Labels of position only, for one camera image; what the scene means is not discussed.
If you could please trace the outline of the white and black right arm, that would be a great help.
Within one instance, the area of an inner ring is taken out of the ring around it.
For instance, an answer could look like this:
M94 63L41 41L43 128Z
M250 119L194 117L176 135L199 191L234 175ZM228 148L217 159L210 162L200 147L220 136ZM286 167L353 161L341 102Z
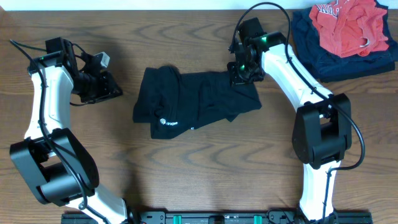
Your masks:
M351 103L319 84L280 32L239 31L229 48L231 83L249 84L270 75L295 110L292 146L303 164L298 223L335 223L332 196L345 152L352 144Z

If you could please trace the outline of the black t-shirt with logo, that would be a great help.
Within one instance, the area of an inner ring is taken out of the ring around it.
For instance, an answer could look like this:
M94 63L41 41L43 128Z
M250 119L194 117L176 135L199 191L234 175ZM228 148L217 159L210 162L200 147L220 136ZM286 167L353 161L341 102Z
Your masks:
M163 66L145 70L132 120L150 124L153 139L173 139L261 107L256 87L232 86L228 72L180 73Z

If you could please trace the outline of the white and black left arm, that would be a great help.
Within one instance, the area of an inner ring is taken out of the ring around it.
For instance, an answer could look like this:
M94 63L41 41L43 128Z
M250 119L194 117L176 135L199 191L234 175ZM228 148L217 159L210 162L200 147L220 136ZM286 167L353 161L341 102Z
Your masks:
M10 157L35 198L79 209L98 223L128 223L127 205L100 184L94 159L70 129L74 56L61 51L30 61L34 84L30 125Z

